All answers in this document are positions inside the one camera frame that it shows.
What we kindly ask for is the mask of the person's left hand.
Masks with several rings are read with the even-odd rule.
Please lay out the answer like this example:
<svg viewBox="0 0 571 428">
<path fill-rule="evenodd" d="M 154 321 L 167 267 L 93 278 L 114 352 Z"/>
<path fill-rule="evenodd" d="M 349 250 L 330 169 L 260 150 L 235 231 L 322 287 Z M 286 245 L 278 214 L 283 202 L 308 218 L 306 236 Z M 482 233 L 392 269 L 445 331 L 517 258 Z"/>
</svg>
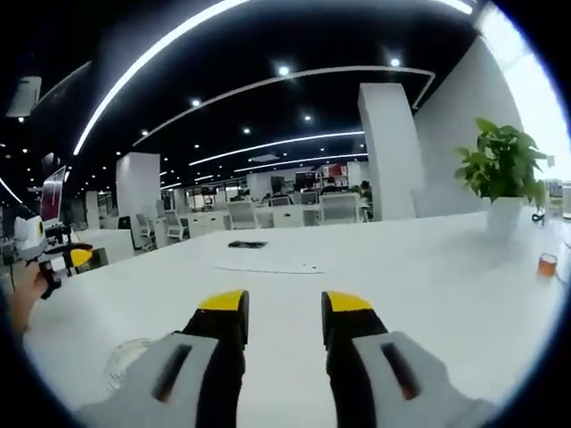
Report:
<svg viewBox="0 0 571 428">
<path fill-rule="evenodd" d="M 9 317 L 15 334 L 23 335 L 29 327 L 29 318 L 36 302 L 47 291 L 48 282 L 34 262 L 24 269 L 21 283 L 9 296 Z"/>
</svg>

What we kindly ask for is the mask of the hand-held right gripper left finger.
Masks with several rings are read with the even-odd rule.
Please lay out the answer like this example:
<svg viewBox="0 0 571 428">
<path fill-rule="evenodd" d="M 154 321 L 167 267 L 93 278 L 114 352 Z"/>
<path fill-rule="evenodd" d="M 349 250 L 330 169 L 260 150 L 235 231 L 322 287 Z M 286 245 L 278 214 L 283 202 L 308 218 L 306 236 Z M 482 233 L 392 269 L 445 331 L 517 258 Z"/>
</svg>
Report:
<svg viewBox="0 0 571 428">
<path fill-rule="evenodd" d="M 84 427 L 234 427 L 245 373 L 249 293 L 202 301 L 186 326 L 146 350 L 109 398 L 76 413 Z"/>
</svg>

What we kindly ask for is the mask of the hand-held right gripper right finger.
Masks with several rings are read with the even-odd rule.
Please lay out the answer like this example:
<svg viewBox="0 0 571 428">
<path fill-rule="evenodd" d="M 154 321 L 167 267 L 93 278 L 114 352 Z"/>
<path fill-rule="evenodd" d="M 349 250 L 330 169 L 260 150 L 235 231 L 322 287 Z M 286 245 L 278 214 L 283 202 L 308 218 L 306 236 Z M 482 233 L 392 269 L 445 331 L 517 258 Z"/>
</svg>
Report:
<svg viewBox="0 0 571 428">
<path fill-rule="evenodd" d="M 326 291 L 321 313 L 338 426 L 486 427 L 497 415 L 455 388 L 439 358 L 389 331 L 368 301 Z"/>
</svg>

